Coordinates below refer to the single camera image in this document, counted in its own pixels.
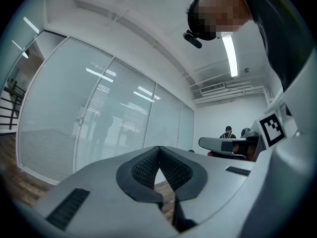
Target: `floor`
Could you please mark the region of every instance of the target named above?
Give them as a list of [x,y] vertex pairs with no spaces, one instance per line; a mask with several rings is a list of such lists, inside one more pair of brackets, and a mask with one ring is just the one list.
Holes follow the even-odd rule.
[[[11,197],[30,207],[53,187],[17,167],[15,136],[0,137],[0,173]],[[172,222],[175,193],[166,181],[156,184],[154,190],[162,194],[164,200],[162,213],[169,222]]]

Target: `ceiling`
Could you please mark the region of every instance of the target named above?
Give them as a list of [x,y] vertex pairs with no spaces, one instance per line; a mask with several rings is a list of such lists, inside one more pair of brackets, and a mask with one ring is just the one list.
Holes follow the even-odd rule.
[[[186,77],[192,90],[232,80],[221,39],[201,41],[195,48],[185,41],[188,29],[186,8],[193,0],[72,0],[75,6],[109,16],[139,34],[165,55]],[[266,73],[267,57],[258,27],[248,22],[233,33],[239,75],[253,77]]]

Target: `person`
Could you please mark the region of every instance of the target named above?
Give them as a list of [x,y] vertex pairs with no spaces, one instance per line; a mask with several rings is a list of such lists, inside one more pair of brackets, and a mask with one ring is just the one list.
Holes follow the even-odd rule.
[[13,82],[13,78],[12,78],[12,79],[10,80],[10,82],[8,83],[8,88],[9,88],[10,90],[12,90],[13,85],[14,85],[14,82]]
[[226,132],[220,136],[220,138],[236,138],[234,134],[232,134],[231,126],[226,127]]
[[96,126],[94,128],[90,153],[95,155],[97,158],[102,159],[102,151],[105,140],[108,135],[108,130],[113,124],[113,116],[111,112],[111,106],[104,105],[99,116],[95,117]]
[[219,32],[237,31],[253,20],[285,91],[310,56],[314,38],[293,5],[284,1],[194,0],[187,10],[188,25],[195,38],[212,40]]

